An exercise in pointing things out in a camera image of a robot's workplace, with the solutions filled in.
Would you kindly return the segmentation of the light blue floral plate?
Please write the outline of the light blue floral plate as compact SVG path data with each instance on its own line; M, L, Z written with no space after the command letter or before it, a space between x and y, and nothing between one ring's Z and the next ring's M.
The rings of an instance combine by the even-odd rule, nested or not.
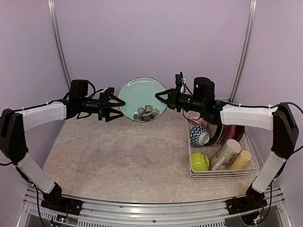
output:
M125 102L119 110L125 117L135 122L150 122L167 109L167 105L155 95L165 91L165 86L150 77L135 78L125 83L118 93L118 98Z

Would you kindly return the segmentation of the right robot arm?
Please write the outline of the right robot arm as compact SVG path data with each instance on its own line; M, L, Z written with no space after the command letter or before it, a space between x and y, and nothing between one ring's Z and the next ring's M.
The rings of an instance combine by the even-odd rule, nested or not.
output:
M194 111L212 125L239 125L273 132L273 145L259 175L247 189L245 196L227 200L229 213L265 207L264 192L282 173L287 160L296 153L299 129L289 102L274 106L245 106L215 99L215 84L208 78L194 79L193 94L181 92L182 75L176 75L176 87L155 94L169 109Z

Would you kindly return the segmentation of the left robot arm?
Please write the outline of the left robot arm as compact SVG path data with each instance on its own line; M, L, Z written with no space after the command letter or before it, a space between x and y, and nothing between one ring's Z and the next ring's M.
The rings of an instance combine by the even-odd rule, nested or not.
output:
M5 109L0 117L0 150L27 182L41 190L46 207L62 210L67 207L67 201L61 187L30 156L25 133L51 122L79 119L81 113L97 114L99 120L106 122L123 117L116 108L124 106L125 101L114 95L115 89L105 88L94 99L93 95L88 95L88 88L92 86L88 80L73 80L64 98L19 110Z

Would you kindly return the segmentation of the black rimmed striped plate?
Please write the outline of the black rimmed striped plate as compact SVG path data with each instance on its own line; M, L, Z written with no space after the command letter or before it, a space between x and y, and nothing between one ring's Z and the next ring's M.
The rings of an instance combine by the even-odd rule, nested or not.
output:
M217 144L223 131L223 125L213 125L208 123L207 127L209 130L210 139L206 145L212 146Z

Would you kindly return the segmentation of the pink polka dot plate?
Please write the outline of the pink polka dot plate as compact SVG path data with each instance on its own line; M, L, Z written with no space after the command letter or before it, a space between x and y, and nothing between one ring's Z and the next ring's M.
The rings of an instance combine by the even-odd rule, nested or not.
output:
M224 125L221 136L217 142L223 145L228 139L233 139L239 142L244 135L245 127L240 125Z

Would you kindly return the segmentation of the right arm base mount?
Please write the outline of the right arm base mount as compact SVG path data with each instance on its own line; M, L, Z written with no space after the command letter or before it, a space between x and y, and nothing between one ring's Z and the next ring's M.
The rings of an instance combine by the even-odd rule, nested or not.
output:
M234 197L226 201L229 215L248 212L267 206L266 199L249 199L248 197Z

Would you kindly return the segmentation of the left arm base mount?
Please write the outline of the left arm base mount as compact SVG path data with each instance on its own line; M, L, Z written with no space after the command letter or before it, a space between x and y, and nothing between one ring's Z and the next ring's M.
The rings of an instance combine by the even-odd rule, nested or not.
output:
M41 202L44 208L76 216L80 215L82 204L83 201L81 200L67 197L60 197L55 200L43 199Z

